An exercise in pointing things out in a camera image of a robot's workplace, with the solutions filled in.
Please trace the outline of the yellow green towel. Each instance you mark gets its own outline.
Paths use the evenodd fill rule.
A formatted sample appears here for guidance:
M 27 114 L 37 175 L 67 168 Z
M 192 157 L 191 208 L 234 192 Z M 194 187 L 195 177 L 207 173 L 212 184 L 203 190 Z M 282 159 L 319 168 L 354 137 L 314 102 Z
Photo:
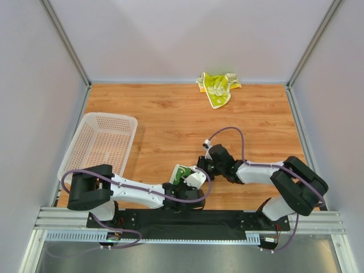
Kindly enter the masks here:
M 211 76 L 203 72 L 196 78 L 196 84 L 200 92 L 206 94 L 213 109 L 225 106 L 231 99 L 231 90 L 242 87 L 235 73 Z

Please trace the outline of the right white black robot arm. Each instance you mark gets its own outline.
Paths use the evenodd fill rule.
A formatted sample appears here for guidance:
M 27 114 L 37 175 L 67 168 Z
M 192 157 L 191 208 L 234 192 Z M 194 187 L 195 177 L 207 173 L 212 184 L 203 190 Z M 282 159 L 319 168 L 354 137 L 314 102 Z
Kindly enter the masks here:
M 240 226 L 245 230 L 273 231 L 277 227 L 288 231 L 288 216 L 309 216 L 329 187 L 327 183 L 295 156 L 276 163 L 256 163 L 234 159 L 221 144 L 204 146 L 197 167 L 210 177 L 223 176 L 233 184 L 271 184 L 278 197 L 268 198 L 254 213 L 243 213 Z

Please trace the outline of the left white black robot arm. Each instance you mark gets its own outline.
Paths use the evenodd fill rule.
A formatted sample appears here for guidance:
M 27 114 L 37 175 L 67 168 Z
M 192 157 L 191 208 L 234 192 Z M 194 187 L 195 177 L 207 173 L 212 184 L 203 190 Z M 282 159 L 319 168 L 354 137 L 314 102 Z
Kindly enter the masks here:
M 145 184 L 117 175 L 111 165 L 72 169 L 61 177 L 61 184 L 70 184 L 67 208 L 85 211 L 95 222 L 117 227 L 121 218 L 119 201 L 144 205 L 150 209 L 173 212 L 200 209 L 205 205 L 201 187 L 210 182 L 208 175 L 196 166 L 187 172 L 177 169 L 176 177 L 163 184 Z

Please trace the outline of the green frog pattern towel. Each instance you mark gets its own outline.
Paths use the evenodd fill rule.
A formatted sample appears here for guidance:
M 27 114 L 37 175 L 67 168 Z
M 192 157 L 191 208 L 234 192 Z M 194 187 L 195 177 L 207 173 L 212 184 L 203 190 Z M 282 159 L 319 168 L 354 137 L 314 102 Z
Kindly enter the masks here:
M 180 179 L 182 177 L 189 176 L 192 173 L 194 173 L 194 170 L 192 169 L 192 167 L 187 167 L 187 166 L 177 164 L 177 165 L 175 165 L 175 167 L 172 171 L 172 175 L 169 180 L 169 183 L 173 184 L 173 185 L 178 185 L 178 183 L 180 182 Z

